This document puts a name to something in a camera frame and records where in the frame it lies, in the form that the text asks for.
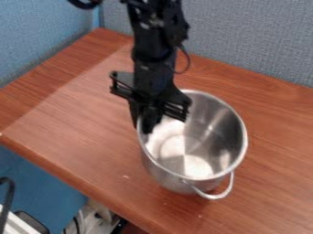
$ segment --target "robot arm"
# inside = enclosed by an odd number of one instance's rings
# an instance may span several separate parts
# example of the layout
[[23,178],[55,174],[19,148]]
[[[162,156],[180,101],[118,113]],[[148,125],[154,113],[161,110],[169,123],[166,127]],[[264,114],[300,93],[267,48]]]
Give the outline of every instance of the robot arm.
[[[81,8],[90,8],[101,0],[83,4],[69,0]],[[178,48],[188,39],[189,24],[182,13],[181,0],[122,0],[128,5],[134,30],[134,73],[114,71],[111,93],[130,104],[134,126],[142,118],[142,129],[150,133],[164,115],[186,120],[190,98],[174,84]]]

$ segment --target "wooden table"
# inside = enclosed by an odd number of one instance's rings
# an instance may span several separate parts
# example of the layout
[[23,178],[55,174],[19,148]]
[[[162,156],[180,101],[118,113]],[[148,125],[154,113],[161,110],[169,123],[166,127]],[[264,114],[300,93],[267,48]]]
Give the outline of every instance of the wooden table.
[[193,55],[178,86],[235,106],[249,153],[228,198],[182,196],[148,174],[128,103],[109,93],[132,43],[97,29],[2,89],[2,144],[149,233],[313,233],[313,90]]

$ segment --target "stainless steel pot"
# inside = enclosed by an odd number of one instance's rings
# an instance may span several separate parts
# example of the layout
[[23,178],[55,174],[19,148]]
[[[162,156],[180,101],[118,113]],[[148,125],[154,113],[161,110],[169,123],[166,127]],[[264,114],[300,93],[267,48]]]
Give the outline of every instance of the stainless steel pot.
[[[168,189],[221,199],[232,192],[236,168],[248,150],[247,127],[221,99],[197,90],[184,93],[193,99],[186,122],[165,116],[153,133],[144,134],[138,119],[144,164]],[[226,190],[218,195],[208,194],[226,176],[231,176]]]

